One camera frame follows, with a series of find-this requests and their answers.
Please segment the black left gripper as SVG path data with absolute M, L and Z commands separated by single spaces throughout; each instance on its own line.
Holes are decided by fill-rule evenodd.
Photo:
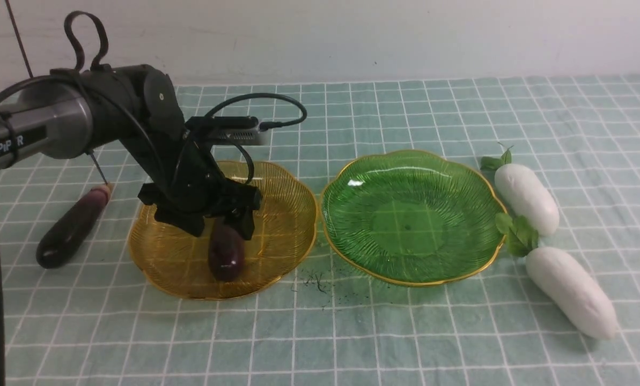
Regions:
M 227 144 L 246 161 L 246 175 L 239 181 L 226 177 L 212 156 L 213 145 L 169 139 L 153 144 L 137 142 L 137 162 L 151 179 L 140 188 L 138 199 L 156 207 L 158 222 L 200 237 L 205 218 L 222 218 L 243 240 L 252 239 L 253 214 L 260 210 L 262 193 L 252 184 L 253 159 L 242 146 Z

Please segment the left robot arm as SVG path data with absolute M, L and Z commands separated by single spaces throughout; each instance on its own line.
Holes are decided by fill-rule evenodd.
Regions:
M 0 171 L 36 154 L 74 159 L 117 141 L 150 178 L 138 198 L 155 207 L 157 221 L 199 236 L 207 218 L 220 218 L 249 240 L 262 201 L 254 166 L 230 179 L 210 149 L 238 146 L 229 133 L 257 125 L 251 116 L 185 119 L 170 78 L 146 64 L 57 69 L 0 93 Z

